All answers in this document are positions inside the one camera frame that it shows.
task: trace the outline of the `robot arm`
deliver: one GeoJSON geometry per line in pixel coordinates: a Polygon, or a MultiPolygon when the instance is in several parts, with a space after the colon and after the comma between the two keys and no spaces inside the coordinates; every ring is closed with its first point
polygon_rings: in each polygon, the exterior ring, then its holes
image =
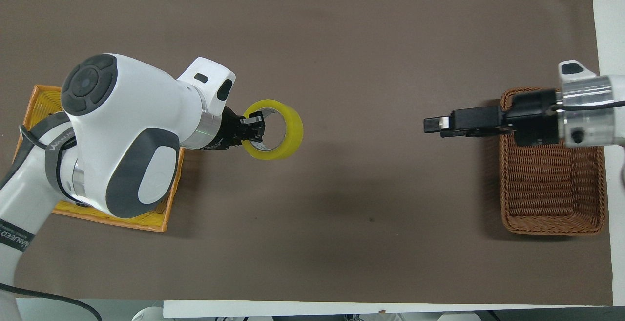
{"type": "MultiPolygon", "coordinates": [[[[118,54],[77,65],[61,90],[64,112],[30,131],[22,128],[24,140],[0,182],[0,283],[13,285],[20,256],[61,199],[121,218],[139,216],[169,191],[180,147],[262,144],[265,112],[245,118],[226,107],[234,79],[205,58],[178,79],[118,54]]],[[[296,118],[290,126],[299,138],[288,144],[288,154],[303,134],[296,118]]],[[[4,289],[0,320],[19,320],[15,299],[4,289]]]]}
{"type": "Polygon", "coordinates": [[[522,92],[511,109],[499,106],[458,109],[449,116],[426,118],[424,132],[449,136],[514,134],[521,147],[625,145],[625,76],[597,76],[578,61],[558,65],[560,90],[522,92]]]}

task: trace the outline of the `yellow tape roll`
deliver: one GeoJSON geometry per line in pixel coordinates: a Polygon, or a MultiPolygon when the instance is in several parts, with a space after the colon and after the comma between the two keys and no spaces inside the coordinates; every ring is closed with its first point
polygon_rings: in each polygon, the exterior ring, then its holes
{"type": "Polygon", "coordinates": [[[261,150],[254,147],[248,140],[243,141],[243,147],[247,152],[257,159],[283,159],[291,156],[299,145],[302,143],[304,137],[304,125],[302,119],[299,118],[299,114],[291,108],[280,103],[276,100],[265,99],[257,101],[252,106],[248,107],[244,116],[249,117],[250,113],[256,111],[262,111],[263,109],[273,109],[279,112],[284,118],[286,124],[286,132],[284,133],[284,140],[275,149],[261,150]]]}

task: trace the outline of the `yellow basket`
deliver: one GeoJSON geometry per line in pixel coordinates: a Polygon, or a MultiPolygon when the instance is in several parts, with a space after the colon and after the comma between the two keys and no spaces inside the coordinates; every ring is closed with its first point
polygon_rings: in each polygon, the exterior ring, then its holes
{"type": "MultiPolygon", "coordinates": [[[[40,120],[50,114],[62,111],[61,107],[61,88],[56,86],[35,85],[33,94],[26,109],[24,117],[24,125],[27,129],[31,129],[40,120]]],[[[22,143],[22,138],[18,140],[18,148],[22,143]]],[[[178,158],[178,170],[174,178],[174,183],[163,198],[156,209],[146,212],[141,216],[134,218],[117,218],[100,212],[94,208],[79,207],[76,204],[67,201],[59,201],[53,212],[55,214],[64,214],[65,216],[88,219],[89,221],[105,223],[107,225],[134,228],[137,230],[146,230],[154,232],[165,232],[167,230],[167,221],[171,212],[171,206],[174,201],[176,189],[178,189],[178,181],[180,180],[181,170],[183,167],[183,158],[185,149],[180,149],[178,158]]]]}

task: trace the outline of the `wicker basket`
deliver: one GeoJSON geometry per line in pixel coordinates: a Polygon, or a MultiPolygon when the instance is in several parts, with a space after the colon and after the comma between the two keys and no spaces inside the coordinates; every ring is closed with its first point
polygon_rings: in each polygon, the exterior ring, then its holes
{"type": "MultiPolygon", "coordinates": [[[[31,95],[31,99],[28,103],[28,108],[26,109],[24,125],[27,129],[31,129],[31,127],[36,125],[41,119],[44,119],[51,113],[61,110],[60,87],[35,85],[33,94],[31,95]]],[[[18,141],[18,148],[21,143],[22,139],[20,138],[18,141]]],[[[146,212],[145,214],[134,218],[117,218],[100,212],[94,208],[79,207],[73,203],[59,201],[53,212],[55,214],[64,214],[65,216],[88,219],[89,221],[105,223],[107,225],[154,232],[165,232],[167,230],[167,221],[169,220],[174,195],[176,194],[176,189],[178,188],[178,181],[180,180],[185,149],[181,148],[179,153],[178,171],[176,172],[174,182],[172,183],[172,186],[165,198],[163,198],[161,203],[159,203],[159,205],[152,211],[146,212]]]]}
{"type": "MultiPolygon", "coordinates": [[[[501,107],[509,109],[518,92],[538,89],[510,89],[501,107]]],[[[514,136],[500,136],[500,198],[502,220],[510,232],[596,234],[605,225],[607,203],[603,147],[518,147],[514,136]]]]}

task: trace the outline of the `black cable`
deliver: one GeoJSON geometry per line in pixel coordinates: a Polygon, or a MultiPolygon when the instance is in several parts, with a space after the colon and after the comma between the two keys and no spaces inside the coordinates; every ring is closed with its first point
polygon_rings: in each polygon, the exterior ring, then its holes
{"type": "Polygon", "coordinates": [[[495,318],[496,321],[501,321],[501,319],[495,314],[493,310],[488,310],[488,313],[491,314],[492,317],[495,318]]]}
{"type": "Polygon", "coordinates": [[[553,105],[551,111],[594,111],[596,109],[606,109],[615,107],[625,107],[625,101],[614,101],[613,103],[601,104],[601,105],[578,105],[574,107],[565,107],[563,105],[553,105]]]}
{"type": "Polygon", "coordinates": [[[76,299],[63,297],[62,295],[56,295],[56,294],[50,294],[50,293],[44,293],[44,292],[36,292],[35,290],[29,290],[29,289],[22,289],[18,287],[13,287],[12,285],[6,285],[4,283],[0,283],[0,289],[6,290],[7,292],[13,293],[13,294],[29,295],[31,297],[65,301],[65,303],[74,304],[74,305],[77,305],[79,307],[89,310],[89,312],[91,312],[96,317],[96,319],[98,319],[98,321],[102,321],[102,316],[96,309],[91,307],[91,305],[83,303],[82,301],[78,301],[76,299]]]}
{"type": "Polygon", "coordinates": [[[20,125],[20,133],[22,133],[24,139],[30,141],[33,145],[45,149],[45,144],[42,144],[24,125],[20,125]]]}

